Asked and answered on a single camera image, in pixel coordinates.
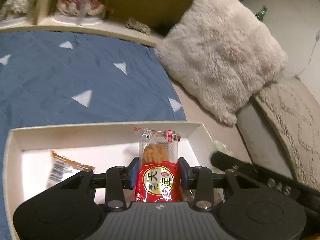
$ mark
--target blue bedsheet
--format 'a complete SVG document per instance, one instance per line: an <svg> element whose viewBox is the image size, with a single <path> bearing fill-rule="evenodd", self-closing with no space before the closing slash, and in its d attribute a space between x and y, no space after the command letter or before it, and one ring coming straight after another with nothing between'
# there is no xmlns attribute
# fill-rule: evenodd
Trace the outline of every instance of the blue bedsheet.
<svg viewBox="0 0 320 240"><path fill-rule="evenodd" d="M12 128L185 120L179 102L151 48L70 32L0 34L1 160ZM0 183L0 235L11 239Z"/></svg>

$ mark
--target fluffy pillow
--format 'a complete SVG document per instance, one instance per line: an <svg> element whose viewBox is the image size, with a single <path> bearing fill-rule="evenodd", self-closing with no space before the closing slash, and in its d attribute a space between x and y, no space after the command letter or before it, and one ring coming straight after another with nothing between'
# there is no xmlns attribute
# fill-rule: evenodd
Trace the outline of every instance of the fluffy pillow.
<svg viewBox="0 0 320 240"><path fill-rule="evenodd" d="M238 0L194 0L155 52L170 76L230 126L287 63L265 24Z"/></svg>

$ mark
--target figurine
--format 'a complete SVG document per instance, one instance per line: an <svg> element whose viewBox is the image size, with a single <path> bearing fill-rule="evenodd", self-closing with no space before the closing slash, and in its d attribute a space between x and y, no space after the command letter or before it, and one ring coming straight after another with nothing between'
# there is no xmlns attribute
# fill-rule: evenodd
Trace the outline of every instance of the figurine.
<svg viewBox="0 0 320 240"><path fill-rule="evenodd" d="M12 20L28 12L29 0L6 0L0 10L0 21Z"/></svg>
<svg viewBox="0 0 320 240"><path fill-rule="evenodd" d="M58 0L58 10L67 16L78 16L80 13L80 7L83 0ZM104 17L104 5L98 0L88 0L84 8L86 14L90 16L97 16L102 14Z"/></svg>
<svg viewBox="0 0 320 240"><path fill-rule="evenodd" d="M141 22L136 21L132 17L129 18L129 20L127 21L125 26L128 29L134 29L134 30L137 30L139 32L145 33L146 35L149 35L151 33L151 30L150 30L148 25L142 24Z"/></svg>

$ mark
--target cardboard box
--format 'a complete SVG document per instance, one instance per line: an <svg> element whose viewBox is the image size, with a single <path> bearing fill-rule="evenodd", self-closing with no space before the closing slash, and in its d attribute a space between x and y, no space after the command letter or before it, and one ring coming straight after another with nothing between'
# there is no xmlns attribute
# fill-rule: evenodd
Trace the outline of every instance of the cardboard box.
<svg viewBox="0 0 320 240"><path fill-rule="evenodd" d="M122 122L29 127L11 130L4 153L4 203L13 239L18 239L12 217L24 201L45 190L51 169L50 151L96 167L105 173L110 167L127 166L138 156L138 135L133 128L175 130L181 135L179 157L191 167L213 167L209 157L214 143L202 123ZM104 203L104 189L96 192L95 202Z"/></svg>

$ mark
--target white triangle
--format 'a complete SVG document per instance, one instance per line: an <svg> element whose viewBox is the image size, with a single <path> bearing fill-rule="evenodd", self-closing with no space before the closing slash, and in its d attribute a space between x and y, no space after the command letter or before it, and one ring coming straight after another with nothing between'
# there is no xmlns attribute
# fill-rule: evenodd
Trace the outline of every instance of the white triangle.
<svg viewBox="0 0 320 240"><path fill-rule="evenodd" d="M10 54L8 54L8 55L5 55L4 57L2 57L2 58L0 58L0 63L2 64L2 65L7 65L7 63L8 63L8 61L9 61L9 58L11 57L11 55Z"/></svg>
<svg viewBox="0 0 320 240"><path fill-rule="evenodd" d="M182 107L182 104L180 104L176 100L174 100L172 98L168 98L168 99L170 101L170 105L171 105L174 112L177 112Z"/></svg>
<svg viewBox="0 0 320 240"><path fill-rule="evenodd" d="M73 46L70 41L66 41L59 45L60 48L73 49Z"/></svg>
<svg viewBox="0 0 320 240"><path fill-rule="evenodd" d="M92 96L92 90L90 89L78 95L73 96L72 99L74 99L75 101L78 101L81 105L88 107L90 104L91 96Z"/></svg>
<svg viewBox="0 0 320 240"><path fill-rule="evenodd" d="M126 75L127 74L127 64L125 62L122 63L113 63L118 69L121 69Z"/></svg>

